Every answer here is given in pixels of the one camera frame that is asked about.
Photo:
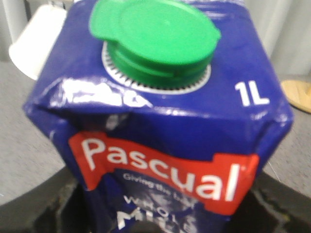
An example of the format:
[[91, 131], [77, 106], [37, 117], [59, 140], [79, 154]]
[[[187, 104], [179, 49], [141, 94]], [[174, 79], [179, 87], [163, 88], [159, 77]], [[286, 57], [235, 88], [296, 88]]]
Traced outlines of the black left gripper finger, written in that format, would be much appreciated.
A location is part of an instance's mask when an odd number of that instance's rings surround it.
[[82, 187], [63, 168], [36, 188], [0, 206], [2, 233], [89, 233]]

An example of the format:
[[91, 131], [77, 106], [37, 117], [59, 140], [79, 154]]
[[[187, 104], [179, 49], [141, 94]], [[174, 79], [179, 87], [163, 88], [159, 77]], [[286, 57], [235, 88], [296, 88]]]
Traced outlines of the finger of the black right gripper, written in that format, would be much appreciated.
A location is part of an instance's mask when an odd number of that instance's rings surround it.
[[228, 223], [229, 233], [309, 233], [311, 199], [261, 173]]

